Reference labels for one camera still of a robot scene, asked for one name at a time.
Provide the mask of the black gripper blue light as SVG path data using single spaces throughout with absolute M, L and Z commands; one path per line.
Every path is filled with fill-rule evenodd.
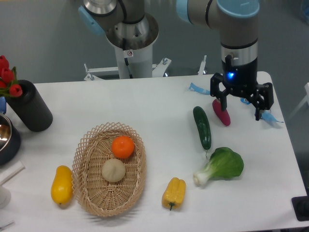
M 237 97 L 248 97 L 255 107 L 255 120 L 259 121 L 265 110 L 270 110 L 274 103 L 273 84 L 268 82 L 257 84 L 257 58 L 250 63 L 234 65 L 232 56 L 225 57 L 222 62 L 223 76 L 215 73 L 211 77 L 210 95 L 220 101 L 221 110 L 227 109 L 228 94 Z

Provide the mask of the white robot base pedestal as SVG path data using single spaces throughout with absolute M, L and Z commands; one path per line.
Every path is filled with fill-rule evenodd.
M 95 81 L 103 79 L 132 79 L 148 77 L 167 77 L 172 60 L 164 57 L 153 64 L 153 46 L 138 50 L 123 50 L 114 47 L 117 66 L 105 68 L 88 68 L 84 65 L 86 76 L 84 80 Z

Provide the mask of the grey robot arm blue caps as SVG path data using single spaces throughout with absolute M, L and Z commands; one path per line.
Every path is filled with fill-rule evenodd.
M 274 102 L 270 83 L 257 82 L 258 13 L 256 0 L 179 0 L 179 18 L 220 33 L 221 74 L 211 78 L 210 94 L 227 108 L 228 95 L 244 98 L 259 120 Z M 142 0 L 85 0 L 80 18 L 97 35 L 105 34 L 114 47 L 122 79 L 153 76 L 153 44 L 159 28 Z

